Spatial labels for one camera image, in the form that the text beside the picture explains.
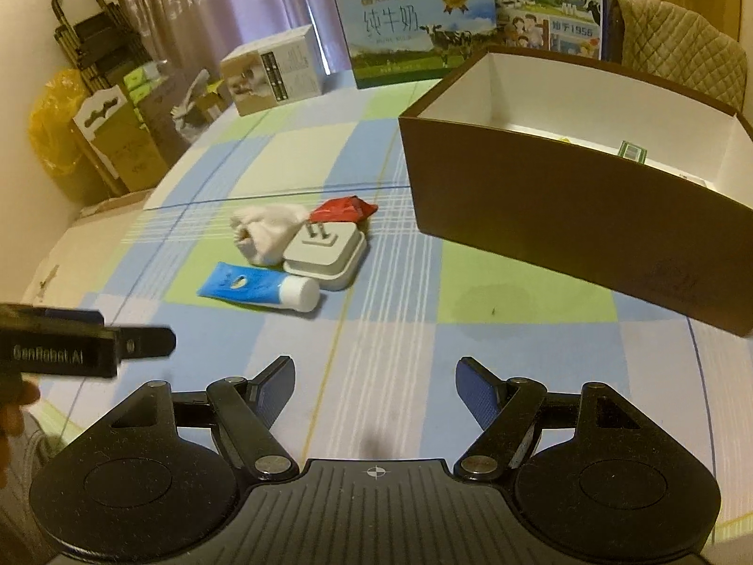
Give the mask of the person's left hand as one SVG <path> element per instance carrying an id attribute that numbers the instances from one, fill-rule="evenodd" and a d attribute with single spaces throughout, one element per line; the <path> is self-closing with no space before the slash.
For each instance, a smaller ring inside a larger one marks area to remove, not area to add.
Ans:
<path id="1" fill-rule="evenodd" d="M 11 462 L 10 439 L 22 435 L 24 430 L 23 410 L 27 405 L 36 403 L 40 399 L 41 392 L 38 385 L 23 380 L 20 383 L 20 392 L 15 401 L 4 403 L 1 406 L 1 439 L 0 439 L 0 484 L 5 487 L 8 484 L 8 475 Z"/>

